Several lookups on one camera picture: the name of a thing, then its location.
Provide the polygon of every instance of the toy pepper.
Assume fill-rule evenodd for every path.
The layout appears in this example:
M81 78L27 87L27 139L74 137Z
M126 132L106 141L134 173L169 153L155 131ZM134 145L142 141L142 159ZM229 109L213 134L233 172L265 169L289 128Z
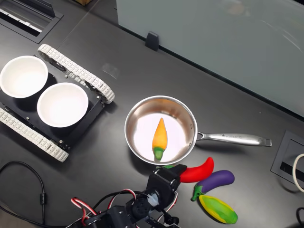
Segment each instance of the toy pepper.
M162 159L163 152L167 149L168 136L163 118L158 123L152 141L152 149L157 160Z
M212 173L214 168L214 162L211 157L208 157L204 164L198 167L187 168L185 172L180 175L180 181L182 183L193 183L206 179Z

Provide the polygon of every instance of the toy vegetable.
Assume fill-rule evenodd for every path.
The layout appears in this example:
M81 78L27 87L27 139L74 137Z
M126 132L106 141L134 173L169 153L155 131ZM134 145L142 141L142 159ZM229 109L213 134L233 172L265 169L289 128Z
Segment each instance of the toy vegetable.
M161 118L156 128L152 142L153 153L157 160L162 159L162 155L165 149L167 148L167 144L168 144L167 131L163 118Z
M201 166L187 168L186 171L180 175L180 181L183 183L193 183L206 179L212 173L213 167L213 159L208 157Z
M226 224L235 224L237 222L238 215L223 201L207 195L200 195L199 200L204 209L216 220Z
M228 170L221 170L212 173L208 178L198 182L194 187L192 201L200 195L204 195L219 186L229 185L234 182L234 175Z

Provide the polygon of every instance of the black cable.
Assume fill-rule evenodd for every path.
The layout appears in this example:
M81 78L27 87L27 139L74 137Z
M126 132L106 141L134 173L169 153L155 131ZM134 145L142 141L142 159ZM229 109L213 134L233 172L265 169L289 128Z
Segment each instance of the black cable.
M138 195L143 195L143 196L148 197L148 194L146 194L146 193L144 193L144 192L142 192L142 191L134 191L134 193L135 193L135 194L138 194ZM118 194L131 194L131 192L125 190L125 191L117 191L117 192L110 193L110 194L108 194L108 195L102 197L102 198L94 205L93 209L97 208L98 205L99 205L102 201L104 201L106 198L109 198L109 197L111 197L111 196L116 196L116 195L118 195Z
M42 190L42 193L40 195L40 203L42 205L42 224L41 223L38 223L38 222L35 222L35 221L32 221L30 219L27 219L27 218L24 218L24 217L21 217L19 215L16 215L8 210L6 210L5 208L3 208L2 206L0 206L0 209L3 210L4 212L12 215L12 216L15 216L21 220L24 220L24 221L27 221L31 224L34 224L36 226L40 226L40 227L45 227L45 228L65 228L66 226L48 226L48 225L45 225L45 203L46 203L46 193L44 192L44 185L43 185L43 182L42 182L42 179L41 177L39 176L39 174L32 168L30 167L28 164L24 163L24 162L21 162L21 161L11 161L11 162L8 162L6 163L1 169L0 169L0 173L6 168L8 167L9 165L12 165L12 164L18 164L18 165L22 165L24 167L26 167L27 169L29 169L33 174L35 174L37 176L37 178L39 179L40 181L40 184L41 184L41 190Z
M298 209L296 210L296 212L295 212L295 215L296 215L296 219L298 220L298 222L299 222L301 228L304 228L304 224L303 224L303 222L301 221L301 218L300 218L300 211L301 211L301 210L304 210L304 208L298 208Z

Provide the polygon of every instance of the red chili pepper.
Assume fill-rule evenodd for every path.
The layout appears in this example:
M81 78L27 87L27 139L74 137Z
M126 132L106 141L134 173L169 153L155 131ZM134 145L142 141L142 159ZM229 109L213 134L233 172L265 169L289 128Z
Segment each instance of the red chili pepper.
M187 168L180 175L180 181L183 183L199 182L211 175L214 168L214 162L211 157L208 157L204 164L198 167Z

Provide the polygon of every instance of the stainless steel pan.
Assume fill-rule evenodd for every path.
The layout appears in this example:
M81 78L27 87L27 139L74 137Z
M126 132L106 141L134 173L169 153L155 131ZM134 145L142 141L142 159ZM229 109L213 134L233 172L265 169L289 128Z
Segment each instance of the stainless steel pan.
M152 140L160 118L164 119L168 146L161 161L154 158ZM214 140L248 146L271 146L271 140L250 134L201 133L190 109L169 96L152 96L137 103L125 121L124 133L133 153L145 162L168 165L179 162L199 140Z

